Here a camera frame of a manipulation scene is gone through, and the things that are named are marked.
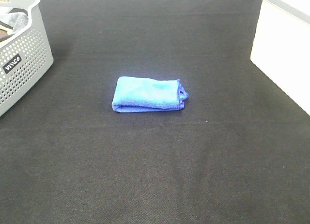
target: black label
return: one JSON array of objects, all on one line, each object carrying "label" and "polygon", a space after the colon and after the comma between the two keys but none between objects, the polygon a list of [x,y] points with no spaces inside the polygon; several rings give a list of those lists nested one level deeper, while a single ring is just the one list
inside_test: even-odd
[{"label": "black label", "polygon": [[5,64],[3,66],[4,72],[7,74],[9,73],[11,70],[14,69],[15,66],[17,66],[17,64],[19,64],[21,62],[21,57],[19,54],[15,55],[14,58],[12,58],[7,64]]}]

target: black tablecloth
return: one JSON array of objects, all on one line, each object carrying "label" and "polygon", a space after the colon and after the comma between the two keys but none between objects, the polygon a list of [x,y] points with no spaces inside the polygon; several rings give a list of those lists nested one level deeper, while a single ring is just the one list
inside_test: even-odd
[{"label": "black tablecloth", "polygon": [[[262,0],[41,0],[54,65],[0,118],[0,222],[310,223],[310,118],[249,60]],[[120,114],[119,76],[181,79]]]}]

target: microfiber cloth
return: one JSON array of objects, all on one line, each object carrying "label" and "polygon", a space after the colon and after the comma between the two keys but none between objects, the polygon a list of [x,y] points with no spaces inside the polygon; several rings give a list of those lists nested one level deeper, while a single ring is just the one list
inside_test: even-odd
[{"label": "microfiber cloth", "polygon": [[23,12],[0,14],[0,28],[6,30],[8,34],[14,34],[26,27],[28,16]]},{"label": "microfiber cloth", "polygon": [[117,81],[112,108],[117,112],[175,111],[184,108],[187,97],[180,80],[123,76]]}]

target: blue towel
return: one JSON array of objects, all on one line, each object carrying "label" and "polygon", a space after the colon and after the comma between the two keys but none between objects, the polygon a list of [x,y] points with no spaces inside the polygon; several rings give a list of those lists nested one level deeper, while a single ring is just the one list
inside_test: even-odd
[{"label": "blue towel", "polygon": [[117,112],[175,111],[184,108],[187,97],[180,80],[120,77],[112,108]]}]

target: gray plastic basket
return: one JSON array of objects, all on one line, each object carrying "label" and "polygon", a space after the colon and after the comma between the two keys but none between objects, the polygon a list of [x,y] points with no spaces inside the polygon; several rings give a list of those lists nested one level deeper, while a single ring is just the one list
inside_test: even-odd
[{"label": "gray plastic basket", "polygon": [[28,24],[0,45],[0,116],[50,68],[53,56],[39,10],[40,0],[0,1],[27,10]]}]

